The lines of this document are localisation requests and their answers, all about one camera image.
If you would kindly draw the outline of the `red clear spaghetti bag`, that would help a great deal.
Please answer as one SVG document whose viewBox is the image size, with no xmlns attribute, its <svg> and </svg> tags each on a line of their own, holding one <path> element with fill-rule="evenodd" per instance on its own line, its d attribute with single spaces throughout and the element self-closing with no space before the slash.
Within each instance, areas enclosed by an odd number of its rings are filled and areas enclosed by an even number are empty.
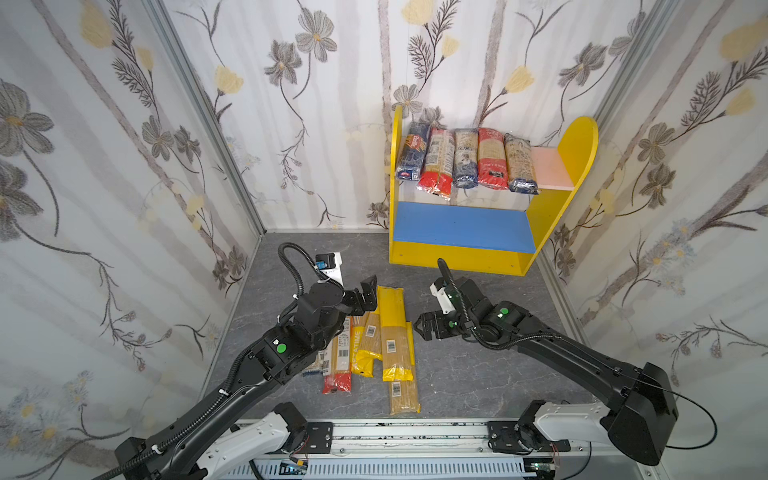
<svg viewBox="0 0 768 480">
<path fill-rule="evenodd" d="M 350 393 L 352 390 L 352 374 L 350 367 L 351 354 L 351 322 L 347 317 L 340 333 L 332 340 L 325 350 L 323 363 L 323 393 Z"/>
</svg>

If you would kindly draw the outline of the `red labelled spaghetti bag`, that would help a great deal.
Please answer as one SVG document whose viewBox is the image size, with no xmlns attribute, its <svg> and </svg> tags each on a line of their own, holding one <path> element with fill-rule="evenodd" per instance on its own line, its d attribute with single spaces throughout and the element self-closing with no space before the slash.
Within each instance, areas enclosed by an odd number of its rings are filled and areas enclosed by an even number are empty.
<svg viewBox="0 0 768 480">
<path fill-rule="evenodd" d="M 449 200 L 453 187 L 454 155 L 454 132 L 432 128 L 417 188 Z"/>
</svg>

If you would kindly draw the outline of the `blue gold spaghetti bag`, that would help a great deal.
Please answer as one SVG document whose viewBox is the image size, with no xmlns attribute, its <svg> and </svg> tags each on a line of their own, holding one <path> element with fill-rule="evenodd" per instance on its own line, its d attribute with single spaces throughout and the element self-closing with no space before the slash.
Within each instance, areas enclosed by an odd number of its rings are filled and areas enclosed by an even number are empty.
<svg viewBox="0 0 768 480">
<path fill-rule="evenodd" d="M 475 188 L 478 186 L 478 131 L 470 128 L 456 129 L 454 140 L 454 185 L 463 189 Z"/>
</svg>

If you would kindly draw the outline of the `brown blue spaghetti bag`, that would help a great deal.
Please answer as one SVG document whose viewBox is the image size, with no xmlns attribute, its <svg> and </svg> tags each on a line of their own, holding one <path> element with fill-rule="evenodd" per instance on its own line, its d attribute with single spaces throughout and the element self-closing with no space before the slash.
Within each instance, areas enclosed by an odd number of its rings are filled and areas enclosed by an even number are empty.
<svg viewBox="0 0 768 480">
<path fill-rule="evenodd" d="M 513 193 L 538 195 L 539 189 L 530 141 L 511 133 L 505 133 L 504 147 L 509 190 Z"/>
</svg>

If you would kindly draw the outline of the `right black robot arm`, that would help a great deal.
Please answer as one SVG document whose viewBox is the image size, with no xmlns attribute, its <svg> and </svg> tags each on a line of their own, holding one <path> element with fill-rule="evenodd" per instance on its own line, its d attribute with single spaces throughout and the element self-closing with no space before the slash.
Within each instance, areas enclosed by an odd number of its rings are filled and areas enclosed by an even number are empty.
<svg viewBox="0 0 768 480">
<path fill-rule="evenodd" d="M 444 259 L 438 259 L 437 266 L 440 276 L 430 291 L 440 307 L 421 314 L 413 325 L 424 340 L 460 337 L 491 351 L 515 350 L 594 398 L 584 404 L 532 401 L 512 424 L 490 427 L 493 451 L 531 455 L 555 449 L 559 442 L 584 441 L 611 445 L 643 465 L 660 463 L 672 446 L 677 402 L 683 397 L 673 390 L 665 370 L 603 355 L 513 302 L 491 302 L 473 280 L 455 278 Z"/>
</svg>

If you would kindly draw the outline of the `yellow spaghetti bag small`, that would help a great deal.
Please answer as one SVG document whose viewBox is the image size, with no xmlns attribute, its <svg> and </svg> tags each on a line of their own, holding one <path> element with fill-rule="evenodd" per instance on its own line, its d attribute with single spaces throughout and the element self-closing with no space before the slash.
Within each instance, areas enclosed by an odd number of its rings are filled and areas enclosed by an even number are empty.
<svg viewBox="0 0 768 480">
<path fill-rule="evenodd" d="M 353 318 L 353 349 L 350 357 L 352 373 L 366 378 L 374 376 L 375 362 L 383 360 L 380 326 L 377 311 Z"/>
</svg>

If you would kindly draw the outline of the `clear white spaghetti bag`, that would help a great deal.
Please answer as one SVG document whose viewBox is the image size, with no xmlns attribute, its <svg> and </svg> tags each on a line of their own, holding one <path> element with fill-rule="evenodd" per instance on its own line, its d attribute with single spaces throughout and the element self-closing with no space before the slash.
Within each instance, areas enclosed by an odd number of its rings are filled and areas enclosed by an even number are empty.
<svg viewBox="0 0 768 480">
<path fill-rule="evenodd" d="M 317 353 L 315 360 L 303 370 L 302 375 L 303 376 L 312 376 L 312 375 L 327 376 L 331 373 L 331 361 L 332 361 L 332 355 L 330 353 L 328 353 L 325 350 L 320 351 Z"/>
</svg>

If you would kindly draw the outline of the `dark blue Barilla spaghetti bag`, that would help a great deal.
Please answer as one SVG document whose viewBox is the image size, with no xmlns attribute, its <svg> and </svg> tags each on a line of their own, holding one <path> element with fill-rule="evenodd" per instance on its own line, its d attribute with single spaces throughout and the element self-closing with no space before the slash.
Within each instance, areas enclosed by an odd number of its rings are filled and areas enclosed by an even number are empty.
<svg viewBox="0 0 768 480">
<path fill-rule="evenodd" d="M 404 146 L 397 160 L 395 176 L 398 180 L 418 181 L 427 154 L 431 125 L 414 122 L 409 126 Z"/>
</svg>

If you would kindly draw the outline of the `large yellow spaghetti bag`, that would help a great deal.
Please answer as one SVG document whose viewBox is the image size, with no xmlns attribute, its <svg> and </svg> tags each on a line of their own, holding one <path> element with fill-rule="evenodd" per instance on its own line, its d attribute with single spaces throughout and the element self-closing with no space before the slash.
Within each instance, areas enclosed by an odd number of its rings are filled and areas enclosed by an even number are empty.
<svg viewBox="0 0 768 480">
<path fill-rule="evenodd" d="M 408 341 L 404 290 L 379 286 L 377 294 L 382 379 L 386 382 L 412 381 L 414 375 Z"/>
</svg>

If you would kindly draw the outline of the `brown spaghetti pack bottom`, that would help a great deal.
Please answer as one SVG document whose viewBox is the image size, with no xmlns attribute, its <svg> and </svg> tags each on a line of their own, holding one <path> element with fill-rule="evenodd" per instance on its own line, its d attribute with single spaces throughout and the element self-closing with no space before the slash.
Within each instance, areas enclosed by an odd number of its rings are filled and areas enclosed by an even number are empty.
<svg viewBox="0 0 768 480">
<path fill-rule="evenodd" d="M 393 381 L 389 385 L 390 414 L 419 413 L 421 405 L 415 380 Z"/>
</svg>

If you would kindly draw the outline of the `red yellow spaghetti bag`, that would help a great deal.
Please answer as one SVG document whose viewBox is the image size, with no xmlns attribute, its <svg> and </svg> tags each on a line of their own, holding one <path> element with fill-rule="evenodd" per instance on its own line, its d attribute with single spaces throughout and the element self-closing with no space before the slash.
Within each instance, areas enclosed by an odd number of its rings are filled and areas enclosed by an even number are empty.
<svg viewBox="0 0 768 480">
<path fill-rule="evenodd" d="M 478 140 L 478 184 L 494 190 L 507 190 L 508 170 L 503 134 L 491 128 L 479 128 Z"/>
</svg>

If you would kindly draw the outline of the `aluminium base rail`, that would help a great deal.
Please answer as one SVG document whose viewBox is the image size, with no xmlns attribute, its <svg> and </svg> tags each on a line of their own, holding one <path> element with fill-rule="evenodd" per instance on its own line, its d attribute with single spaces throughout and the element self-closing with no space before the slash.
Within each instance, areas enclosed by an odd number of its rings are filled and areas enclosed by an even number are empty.
<svg viewBox="0 0 768 480">
<path fill-rule="evenodd" d="M 306 468 L 315 459 L 355 458 L 516 458 L 534 479 L 658 479 L 654 467 L 639 465 L 603 444 L 570 441 L 571 451 L 520 456 L 495 453 L 488 446 L 488 420 L 390 419 L 321 420 L 331 422 L 327 454 L 294 454 L 286 422 L 270 413 L 245 420 L 224 434 L 203 457 L 213 470 L 210 479 L 264 479 L 255 461 L 288 460 Z"/>
</svg>

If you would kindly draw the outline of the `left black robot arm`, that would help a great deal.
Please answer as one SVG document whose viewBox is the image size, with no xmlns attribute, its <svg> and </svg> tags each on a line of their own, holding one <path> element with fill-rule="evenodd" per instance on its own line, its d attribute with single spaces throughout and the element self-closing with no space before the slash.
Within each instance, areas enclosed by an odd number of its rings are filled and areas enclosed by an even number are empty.
<svg viewBox="0 0 768 480">
<path fill-rule="evenodd" d="M 377 307 L 377 278 L 347 290 L 301 246 L 284 242 L 277 254 L 296 283 L 291 303 L 276 324 L 245 347 L 218 389 L 186 414 L 145 440 L 129 440 L 132 454 L 103 478 L 210 479 L 203 457 L 255 404 L 301 374 L 327 348 L 351 316 Z"/>
</svg>

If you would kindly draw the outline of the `yellow shelf pink blue boards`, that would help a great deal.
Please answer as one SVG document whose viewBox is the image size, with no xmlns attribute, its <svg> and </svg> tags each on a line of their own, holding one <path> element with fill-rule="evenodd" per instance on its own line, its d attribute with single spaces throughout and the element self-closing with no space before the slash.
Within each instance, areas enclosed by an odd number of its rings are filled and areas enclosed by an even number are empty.
<svg viewBox="0 0 768 480">
<path fill-rule="evenodd" d="M 530 197 L 479 188 L 459 205 L 391 173 L 390 263 L 432 268 L 443 258 L 461 271 L 526 275 L 586 179 L 598 144 L 596 121 L 582 116 L 558 146 L 534 148 L 540 192 Z"/>
</svg>

